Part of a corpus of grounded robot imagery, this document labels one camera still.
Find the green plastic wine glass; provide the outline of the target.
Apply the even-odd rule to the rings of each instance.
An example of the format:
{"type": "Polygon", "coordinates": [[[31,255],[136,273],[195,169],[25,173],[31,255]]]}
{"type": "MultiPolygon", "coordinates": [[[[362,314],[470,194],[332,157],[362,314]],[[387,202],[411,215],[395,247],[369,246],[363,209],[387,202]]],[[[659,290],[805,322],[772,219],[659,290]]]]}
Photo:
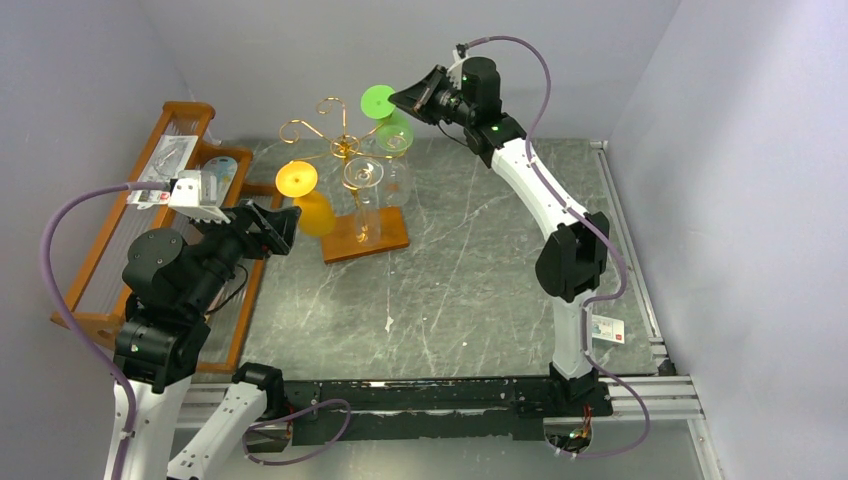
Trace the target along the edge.
{"type": "Polygon", "coordinates": [[[389,85],[373,85],[362,94],[360,108],[375,122],[372,136],[376,146],[390,154],[401,154],[413,144],[414,132],[406,115],[389,101],[394,93],[389,85]]]}

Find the orange plastic wine glass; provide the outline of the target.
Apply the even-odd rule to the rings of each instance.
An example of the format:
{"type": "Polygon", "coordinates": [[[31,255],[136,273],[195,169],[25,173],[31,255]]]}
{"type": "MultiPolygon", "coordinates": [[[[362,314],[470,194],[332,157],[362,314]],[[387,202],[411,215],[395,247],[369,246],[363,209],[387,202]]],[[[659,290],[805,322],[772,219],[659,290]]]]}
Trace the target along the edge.
{"type": "Polygon", "coordinates": [[[294,160],[281,167],[275,186],[292,205],[301,209],[299,229],[311,237],[324,237],[336,225],[336,215],[329,200],[317,190],[319,175],[316,168],[303,160],[294,160]]]}

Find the clear champagne flute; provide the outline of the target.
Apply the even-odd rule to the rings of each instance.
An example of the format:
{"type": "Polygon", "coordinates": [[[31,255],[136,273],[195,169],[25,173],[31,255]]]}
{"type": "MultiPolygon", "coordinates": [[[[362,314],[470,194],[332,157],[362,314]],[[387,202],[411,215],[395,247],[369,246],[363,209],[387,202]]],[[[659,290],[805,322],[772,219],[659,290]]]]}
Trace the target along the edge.
{"type": "Polygon", "coordinates": [[[383,176],[382,165],[365,156],[350,160],[343,172],[343,184],[354,197],[354,234],[363,246],[375,246],[381,237],[379,203],[383,176]]]}

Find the clear wine glass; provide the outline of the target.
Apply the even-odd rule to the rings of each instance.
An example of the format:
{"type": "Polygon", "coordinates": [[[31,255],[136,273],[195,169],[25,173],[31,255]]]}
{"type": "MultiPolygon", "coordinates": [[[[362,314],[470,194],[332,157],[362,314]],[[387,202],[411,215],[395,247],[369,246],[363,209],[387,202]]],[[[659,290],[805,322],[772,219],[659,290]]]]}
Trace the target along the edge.
{"type": "Polygon", "coordinates": [[[377,139],[379,152],[386,156],[383,162],[383,198],[387,206],[402,207],[411,192],[411,173],[404,155],[411,146],[412,137],[397,131],[377,139]]]}

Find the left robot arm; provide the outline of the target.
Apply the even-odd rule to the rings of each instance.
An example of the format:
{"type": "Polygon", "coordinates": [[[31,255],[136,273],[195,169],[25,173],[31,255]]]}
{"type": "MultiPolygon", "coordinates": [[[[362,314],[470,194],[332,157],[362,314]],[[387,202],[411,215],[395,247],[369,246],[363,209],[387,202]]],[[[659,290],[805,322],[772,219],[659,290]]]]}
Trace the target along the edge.
{"type": "Polygon", "coordinates": [[[107,461],[113,479],[208,478],[254,421],[286,410],[281,370],[248,363],[187,451],[170,456],[214,301],[244,261],[290,253],[302,210],[243,200],[221,213],[220,221],[192,220],[194,243],[162,227],[129,247],[122,279],[131,295],[113,356],[120,375],[107,461]]]}

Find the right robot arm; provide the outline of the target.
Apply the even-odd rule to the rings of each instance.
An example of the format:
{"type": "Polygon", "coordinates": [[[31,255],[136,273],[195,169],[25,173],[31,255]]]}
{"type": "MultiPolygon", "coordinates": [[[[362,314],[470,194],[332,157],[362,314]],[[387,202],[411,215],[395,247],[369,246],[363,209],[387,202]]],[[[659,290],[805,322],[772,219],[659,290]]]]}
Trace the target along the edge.
{"type": "Polygon", "coordinates": [[[590,361],[587,302],[606,270],[610,223],[576,203],[558,183],[525,130],[504,112],[500,87],[495,62],[471,57],[451,68],[434,67],[388,100],[423,123],[461,126],[468,148],[511,187],[540,228],[545,244],[535,275],[552,299],[554,316],[549,399],[556,411],[571,415],[598,383],[590,361]]]}

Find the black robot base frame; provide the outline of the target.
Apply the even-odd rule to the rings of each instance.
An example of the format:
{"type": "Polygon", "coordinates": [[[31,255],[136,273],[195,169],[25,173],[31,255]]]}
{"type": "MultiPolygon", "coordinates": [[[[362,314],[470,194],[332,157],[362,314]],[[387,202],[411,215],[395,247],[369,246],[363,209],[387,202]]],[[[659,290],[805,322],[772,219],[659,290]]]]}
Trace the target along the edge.
{"type": "Polygon", "coordinates": [[[581,400],[567,400],[542,375],[417,380],[289,380],[292,411],[343,399],[293,422],[296,446],[343,441],[507,437],[548,440],[560,449],[603,447],[604,427],[622,425],[607,439],[619,448],[665,423],[704,417],[691,380],[681,376],[635,376],[622,383],[601,379],[581,400]]]}

